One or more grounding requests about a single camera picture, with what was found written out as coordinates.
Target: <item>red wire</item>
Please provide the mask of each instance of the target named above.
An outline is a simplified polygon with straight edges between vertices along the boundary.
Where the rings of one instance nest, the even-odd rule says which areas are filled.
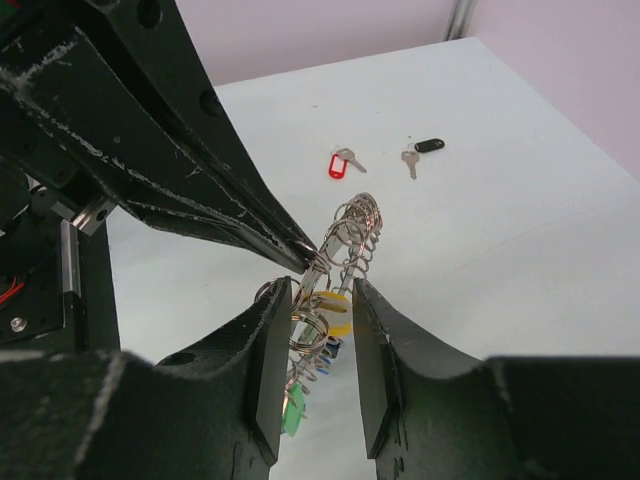
[[[20,290],[24,288],[24,282],[19,284],[17,283],[18,283],[18,278],[16,277],[13,279],[13,284],[11,285],[11,288],[7,290],[5,293],[3,293],[2,295],[0,295],[0,305],[2,305],[3,303],[6,303],[8,300],[11,299],[11,297],[13,297],[15,294],[17,294]]]

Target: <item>green key tag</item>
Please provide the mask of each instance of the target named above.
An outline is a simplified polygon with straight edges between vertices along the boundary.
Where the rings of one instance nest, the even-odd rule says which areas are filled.
[[[287,406],[282,416],[282,430],[293,437],[298,431],[300,421],[304,415],[304,393],[299,383],[296,383],[289,391],[291,398],[286,400]]]

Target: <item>black key fob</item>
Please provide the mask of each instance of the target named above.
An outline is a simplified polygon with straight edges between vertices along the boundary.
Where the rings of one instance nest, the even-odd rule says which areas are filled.
[[[440,150],[444,148],[444,142],[439,138],[432,138],[431,140],[425,140],[424,142],[418,142],[414,145],[416,152],[427,153],[434,150]]]

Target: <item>screw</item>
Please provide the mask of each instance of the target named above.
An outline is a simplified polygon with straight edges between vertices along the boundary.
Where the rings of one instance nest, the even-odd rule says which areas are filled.
[[[18,333],[27,328],[27,321],[24,318],[16,317],[11,320],[11,330]]]

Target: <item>black metal bracket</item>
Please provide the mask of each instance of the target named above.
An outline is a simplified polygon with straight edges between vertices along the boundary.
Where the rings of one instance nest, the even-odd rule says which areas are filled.
[[[367,455],[379,480],[633,479],[640,360],[476,360],[356,280]]]
[[[266,480],[290,322],[281,279],[157,367],[121,352],[0,352],[0,477]]]
[[[0,237],[0,275],[23,276],[25,284],[0,306],[0,345],[56,353],[119,349],[107,226],[78,234],[51,211],[44,190],[30,196],[15,228]],[[2,291],[8,280],[2,278]]]
[[[267,189],[173,0],[48,0],[0,23],[0,156],[82,228],[106,197],[161,230],[302,273],[313,243]]]

